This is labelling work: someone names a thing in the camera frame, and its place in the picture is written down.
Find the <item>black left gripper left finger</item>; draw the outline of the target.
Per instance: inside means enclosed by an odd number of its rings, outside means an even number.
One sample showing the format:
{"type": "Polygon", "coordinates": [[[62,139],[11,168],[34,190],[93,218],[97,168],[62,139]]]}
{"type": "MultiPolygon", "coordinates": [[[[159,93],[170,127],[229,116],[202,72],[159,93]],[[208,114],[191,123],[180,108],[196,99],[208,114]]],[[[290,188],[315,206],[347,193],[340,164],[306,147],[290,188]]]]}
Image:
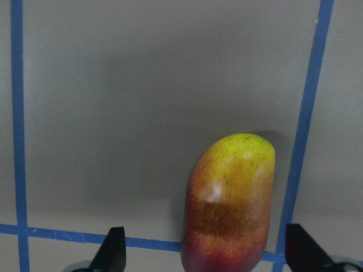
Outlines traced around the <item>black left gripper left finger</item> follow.
{"type": "Polygon", "coordinates": [[[90,264],[91,271],[123,272],[126,267],[124,227],[112,227],[90,264]]]}

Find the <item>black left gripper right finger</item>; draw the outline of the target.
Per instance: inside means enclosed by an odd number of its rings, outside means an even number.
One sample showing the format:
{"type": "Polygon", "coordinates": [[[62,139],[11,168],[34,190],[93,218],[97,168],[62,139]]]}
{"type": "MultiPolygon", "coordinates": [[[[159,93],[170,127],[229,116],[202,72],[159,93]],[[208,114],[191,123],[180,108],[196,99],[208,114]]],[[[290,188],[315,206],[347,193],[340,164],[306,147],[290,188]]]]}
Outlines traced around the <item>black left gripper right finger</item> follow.
{"type": "Polygon", "coordinates": [[[339,264],[299,224],[287,224],[285,259],[291,271],[339,271],[339,264]]]}

